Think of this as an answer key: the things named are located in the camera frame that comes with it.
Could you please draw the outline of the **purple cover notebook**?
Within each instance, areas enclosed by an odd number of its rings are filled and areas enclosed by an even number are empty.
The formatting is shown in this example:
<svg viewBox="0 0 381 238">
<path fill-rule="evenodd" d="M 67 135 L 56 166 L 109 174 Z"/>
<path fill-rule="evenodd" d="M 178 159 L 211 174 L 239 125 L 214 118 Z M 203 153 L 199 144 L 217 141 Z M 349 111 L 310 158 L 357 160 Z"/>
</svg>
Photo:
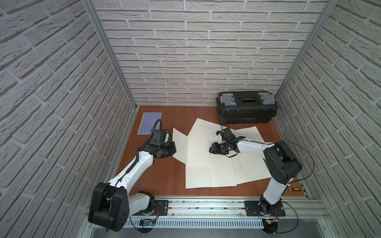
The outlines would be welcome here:
<svg viewBox="0 0 381 238">
<path fill-rule="evenodd" d="M 145 112 L 140 121 L 138 135 L 150 135 L 155 122 L 161 119 L 162 113 L 158 112 Z"/>
</svg>

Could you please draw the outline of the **yellow cover notebook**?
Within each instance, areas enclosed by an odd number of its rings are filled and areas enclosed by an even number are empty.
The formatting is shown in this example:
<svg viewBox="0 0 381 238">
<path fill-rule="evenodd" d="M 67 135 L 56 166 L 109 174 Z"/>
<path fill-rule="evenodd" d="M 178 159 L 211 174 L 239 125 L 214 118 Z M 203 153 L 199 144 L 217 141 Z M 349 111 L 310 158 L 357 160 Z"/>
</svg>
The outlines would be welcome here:
<svg viewBox="0 0 381 238">
<path fill-rule="evenodd" d="M 187 166 L 211 164 L 208 136 L 186 136 L 173 128 L 176 153 L 173 157 Z"/>
</svg>

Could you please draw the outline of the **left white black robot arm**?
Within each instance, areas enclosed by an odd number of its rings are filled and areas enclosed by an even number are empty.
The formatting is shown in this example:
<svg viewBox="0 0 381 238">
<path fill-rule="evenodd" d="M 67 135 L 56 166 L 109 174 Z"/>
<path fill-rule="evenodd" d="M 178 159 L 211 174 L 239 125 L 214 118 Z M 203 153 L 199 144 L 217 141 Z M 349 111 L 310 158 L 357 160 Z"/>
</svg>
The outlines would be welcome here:
<svg viewBox="0 0 381 238">
<path fill-rule="evenodd" d="M 155 205 L 155 196 L 146 191 L 130 195 L 130 191 L 141 175 L 157 159 L 165 159 L 176 153 L 171 132 L 162 128 L 158 119 L 151 131 L 150 138 L 138 149 L 132 161 L 107 183 L 100 182 L 93 191 L 89 208 L 89 223 L 106 228 L 107 231 L 120 231 L 131 216 L 136 213 L 155 215 L 154 219 L 142 220 L 135 229 L 141 233 L 150 232 L 160 210 Z"/>
</svg>

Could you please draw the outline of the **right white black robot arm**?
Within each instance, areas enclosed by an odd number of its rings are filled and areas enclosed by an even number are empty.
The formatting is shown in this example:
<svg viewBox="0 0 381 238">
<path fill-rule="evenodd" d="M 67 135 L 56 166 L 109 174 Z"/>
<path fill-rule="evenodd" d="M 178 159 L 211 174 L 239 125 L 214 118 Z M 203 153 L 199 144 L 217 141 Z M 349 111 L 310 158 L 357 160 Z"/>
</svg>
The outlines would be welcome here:
<svg viewBox="0 0 381 238">
<path fill-rule="evenodd" d="M 291 148 L 284 141 L 265 143 L 236 137 L 229 128 L 216 132 L 217 142 L 209 149 L 211 154 L 228 155 L 230 151 L 248 153 L 267 161 L 271 175 L 270 183 L 261 195 L 257 210 L 270 216 L 281 208 L 281 200 L 286 188 L 302 170 L 303 166 Z"/>
</svg>

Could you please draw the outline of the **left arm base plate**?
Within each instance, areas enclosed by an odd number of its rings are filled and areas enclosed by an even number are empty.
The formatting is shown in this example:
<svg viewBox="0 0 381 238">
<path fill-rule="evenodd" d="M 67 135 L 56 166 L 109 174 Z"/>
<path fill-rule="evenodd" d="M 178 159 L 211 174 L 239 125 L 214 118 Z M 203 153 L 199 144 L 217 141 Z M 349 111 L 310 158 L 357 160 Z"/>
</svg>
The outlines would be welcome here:
<svg viewBox="0 0 381 238">
<path fill-rule="evenodd" d="M 169 200 L 156 200 L 154 209 L 150 212 L 140 211 L 133 216 L 157 216 L 157 210 L 159 210 L 159 216 L 167 216 L 169 208 Z"/>
</svg>

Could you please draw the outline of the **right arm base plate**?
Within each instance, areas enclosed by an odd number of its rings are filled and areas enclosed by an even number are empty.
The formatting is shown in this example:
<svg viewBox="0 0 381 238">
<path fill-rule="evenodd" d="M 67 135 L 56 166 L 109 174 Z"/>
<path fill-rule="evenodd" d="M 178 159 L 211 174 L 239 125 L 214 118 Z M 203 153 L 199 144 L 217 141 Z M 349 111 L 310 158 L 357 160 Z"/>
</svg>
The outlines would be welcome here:
<svg viewBox="0 0 381 238">
<path fill-rule="evenodd" d="M 279 201 L 274 205 L 268 204 L 266 201 L 245 201 L 245 210 L 247 216 L 286 216 L 282 202 Z"/>
</svg>

